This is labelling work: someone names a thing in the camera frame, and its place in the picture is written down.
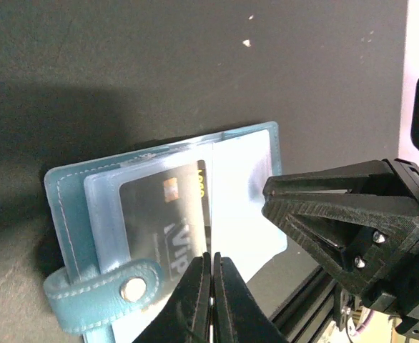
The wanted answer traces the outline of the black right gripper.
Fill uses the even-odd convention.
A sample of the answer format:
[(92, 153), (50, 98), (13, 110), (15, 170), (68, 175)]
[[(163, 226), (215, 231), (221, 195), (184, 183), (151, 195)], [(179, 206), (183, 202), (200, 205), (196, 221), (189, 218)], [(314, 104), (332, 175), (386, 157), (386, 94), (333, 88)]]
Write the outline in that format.
[(364, 306), (419, 339), (419, 167), (366, 161), (269, 177), (262, 214)]

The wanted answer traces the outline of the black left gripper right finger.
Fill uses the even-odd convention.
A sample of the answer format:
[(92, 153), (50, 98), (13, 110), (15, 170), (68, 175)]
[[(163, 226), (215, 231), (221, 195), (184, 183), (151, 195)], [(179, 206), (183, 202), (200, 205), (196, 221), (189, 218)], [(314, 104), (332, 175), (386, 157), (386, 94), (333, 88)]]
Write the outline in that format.
[(286, 342), (265, 316), (247, 288), (234, 262), (214, 256), (212, 325), (215, 342)]

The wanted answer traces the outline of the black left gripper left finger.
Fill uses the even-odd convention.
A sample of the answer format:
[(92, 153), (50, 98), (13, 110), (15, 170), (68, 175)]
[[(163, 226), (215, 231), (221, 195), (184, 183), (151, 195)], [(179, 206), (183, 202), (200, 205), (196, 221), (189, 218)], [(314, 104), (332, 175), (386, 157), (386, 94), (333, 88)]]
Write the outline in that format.
[(210, 338), (211, 256), (195, 257), (162, 311), (136, 342), (208, 342)]

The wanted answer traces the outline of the blue card holder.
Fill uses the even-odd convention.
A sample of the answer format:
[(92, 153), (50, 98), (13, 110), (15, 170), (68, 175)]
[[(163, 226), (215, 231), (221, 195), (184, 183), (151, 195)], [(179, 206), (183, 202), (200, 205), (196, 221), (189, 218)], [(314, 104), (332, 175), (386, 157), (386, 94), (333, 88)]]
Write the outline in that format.
[(119, 188), (162, 168), (206, 163), (215, 144), (213, 253), (230, 257), (245, 281), (287, 248), (262, 215), (262, 190), (282, 170), (277, 123), (269, 121), (61, 166), (44, 185), (64, 267), (44, 282), (63, 331), (85, 342), (132, 342), (179, 282), (151, 259), (129, 255)]

